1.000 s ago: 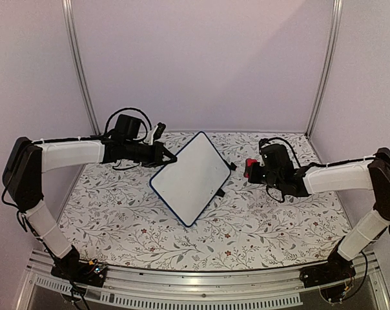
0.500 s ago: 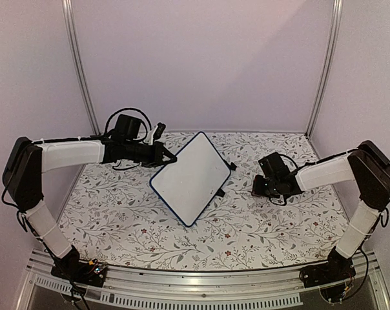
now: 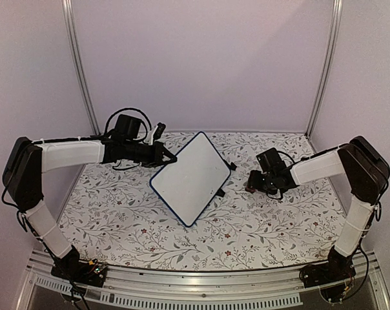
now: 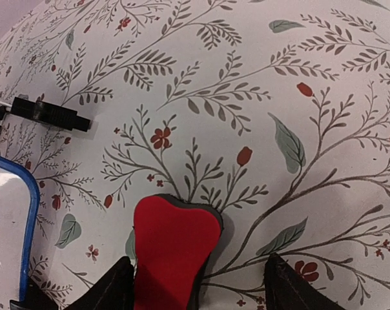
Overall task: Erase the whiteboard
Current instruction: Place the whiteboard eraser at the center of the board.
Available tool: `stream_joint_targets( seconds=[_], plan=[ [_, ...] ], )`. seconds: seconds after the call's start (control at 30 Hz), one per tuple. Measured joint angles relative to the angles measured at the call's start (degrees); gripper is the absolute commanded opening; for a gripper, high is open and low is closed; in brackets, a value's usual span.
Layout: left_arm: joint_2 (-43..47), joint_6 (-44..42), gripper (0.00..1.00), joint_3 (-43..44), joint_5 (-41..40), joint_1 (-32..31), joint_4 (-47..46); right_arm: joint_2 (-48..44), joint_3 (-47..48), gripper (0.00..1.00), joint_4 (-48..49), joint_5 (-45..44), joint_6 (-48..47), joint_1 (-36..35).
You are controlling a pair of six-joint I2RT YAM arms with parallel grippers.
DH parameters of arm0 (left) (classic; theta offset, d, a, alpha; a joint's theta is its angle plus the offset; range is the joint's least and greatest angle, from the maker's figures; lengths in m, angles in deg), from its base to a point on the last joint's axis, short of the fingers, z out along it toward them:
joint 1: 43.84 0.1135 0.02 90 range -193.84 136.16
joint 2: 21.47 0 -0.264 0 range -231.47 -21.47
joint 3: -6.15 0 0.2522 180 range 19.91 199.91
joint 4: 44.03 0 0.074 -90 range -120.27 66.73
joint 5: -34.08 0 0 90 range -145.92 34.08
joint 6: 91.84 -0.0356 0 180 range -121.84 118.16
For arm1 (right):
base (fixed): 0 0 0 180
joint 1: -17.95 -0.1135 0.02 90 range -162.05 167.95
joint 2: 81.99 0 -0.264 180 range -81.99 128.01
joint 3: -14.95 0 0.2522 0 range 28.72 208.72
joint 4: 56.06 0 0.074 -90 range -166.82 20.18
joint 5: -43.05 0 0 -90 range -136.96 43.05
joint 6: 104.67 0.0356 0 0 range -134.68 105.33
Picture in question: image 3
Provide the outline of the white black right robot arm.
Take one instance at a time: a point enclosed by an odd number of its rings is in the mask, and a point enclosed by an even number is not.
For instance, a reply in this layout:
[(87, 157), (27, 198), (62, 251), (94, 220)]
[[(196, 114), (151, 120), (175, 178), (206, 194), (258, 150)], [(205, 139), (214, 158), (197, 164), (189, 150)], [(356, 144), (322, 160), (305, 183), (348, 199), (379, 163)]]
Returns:
[(351, 188), (351, 205), (332, 254), (350, 257), (369, 231), (373, 212), (381, 209), (381, 197), (389, 186), (390, 166), (363, 137), (324, 150), (287, 165), (275, 148), (257, 155), (260, 170), (249, 174), (246, 191), (263, 192), (281, 200), (285, 192), (312, 181), (344, 175)]

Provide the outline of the wire whiteboard stand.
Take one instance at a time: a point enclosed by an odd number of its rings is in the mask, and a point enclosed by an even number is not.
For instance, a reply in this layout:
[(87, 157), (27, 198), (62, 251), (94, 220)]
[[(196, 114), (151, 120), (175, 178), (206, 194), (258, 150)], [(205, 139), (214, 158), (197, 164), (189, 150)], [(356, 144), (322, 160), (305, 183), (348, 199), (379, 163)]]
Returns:
[(220, 198), (225, 196), (225, 191), (223, 190), (223, 188), (224, 188), (225, 184), (227, 183), (227, 181), (229, 180), (229, 178), (231, 177), (232, 171), (236, 171), (236, 169), (238, 168), (238, 166), (234, 162), (229, 163), (228, 161), (225, 161), (225, 164), (226, 164), (227, 168), (229, 169), (229, 175), (226, 177), (223, 184), (220, 186), (220, 188), (215, 193), (215, 196), (220, 197)]

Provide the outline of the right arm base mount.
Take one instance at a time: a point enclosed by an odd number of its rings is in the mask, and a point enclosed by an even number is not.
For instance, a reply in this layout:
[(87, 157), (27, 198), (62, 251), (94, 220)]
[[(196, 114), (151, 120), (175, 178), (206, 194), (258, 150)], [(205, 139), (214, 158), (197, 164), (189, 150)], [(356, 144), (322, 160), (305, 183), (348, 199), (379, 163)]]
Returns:
[(326, 263), (305, 265), (300, 269), (299, 279), (306, 288), (350, 279), (356, 275), (353, 265), (354, 254), (355, 252), (343, 256), (332, 247)]

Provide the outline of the red whiteboard eraser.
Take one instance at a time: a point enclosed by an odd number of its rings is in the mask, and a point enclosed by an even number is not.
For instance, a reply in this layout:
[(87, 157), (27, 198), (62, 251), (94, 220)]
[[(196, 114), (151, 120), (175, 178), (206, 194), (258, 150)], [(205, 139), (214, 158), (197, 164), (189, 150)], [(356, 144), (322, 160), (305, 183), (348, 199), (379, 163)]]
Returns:
[(255, 193), (256, 192), (256, 189), (253, 188), (253, 187), (250, 187), (250, 186), (246, 186), (245, 190), (249, 193)]

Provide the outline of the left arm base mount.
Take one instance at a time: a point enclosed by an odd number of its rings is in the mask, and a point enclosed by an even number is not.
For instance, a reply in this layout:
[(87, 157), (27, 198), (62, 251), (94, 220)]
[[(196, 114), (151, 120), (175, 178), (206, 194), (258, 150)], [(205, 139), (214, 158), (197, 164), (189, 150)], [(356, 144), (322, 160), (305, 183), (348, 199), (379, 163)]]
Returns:
[(93, 287), (103, 287), (107, 276), (107, 263), (97, 259), (81, 260), (77, 249), (72, 245), (62, 258), (54, 258), (51, 275), (75, 283)]

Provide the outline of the small whiteboard blue frame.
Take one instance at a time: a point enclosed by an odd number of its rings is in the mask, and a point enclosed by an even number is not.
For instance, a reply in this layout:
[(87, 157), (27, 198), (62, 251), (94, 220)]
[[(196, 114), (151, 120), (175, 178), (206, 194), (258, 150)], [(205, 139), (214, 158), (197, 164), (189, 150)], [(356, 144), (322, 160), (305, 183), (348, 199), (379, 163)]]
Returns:
[(195, 134), (176, 156), (177, 162), (162, 167), (149, 186), (185, 227), (191, 227), (216, 197), (229, 169), (204, 132)]

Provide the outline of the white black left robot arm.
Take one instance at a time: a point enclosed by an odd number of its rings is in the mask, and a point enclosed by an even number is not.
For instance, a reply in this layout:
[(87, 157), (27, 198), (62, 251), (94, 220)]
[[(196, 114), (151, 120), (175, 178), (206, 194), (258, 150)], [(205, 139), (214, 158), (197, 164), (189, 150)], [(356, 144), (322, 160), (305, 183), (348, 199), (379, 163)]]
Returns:
[(146, 116), (120, 114), (116, 118), (113, 128), (105, 127), (98, 135), (39, 140), (21, 136), (14, 142), (3, 171), (2, 195), (11, 200), (2, 202), (17, 209), (23, 228), (31, 230), (50, 255), (60, 259), (59, 269), (70, 280), (79, 280), (85, 273), (84, 266), (75, 259), (78, 251), (47, 205), (47, 175), (91, 164), (131, 161), (152, 168), (177, 160), (159, 140), (165, 124), (153, 126)]

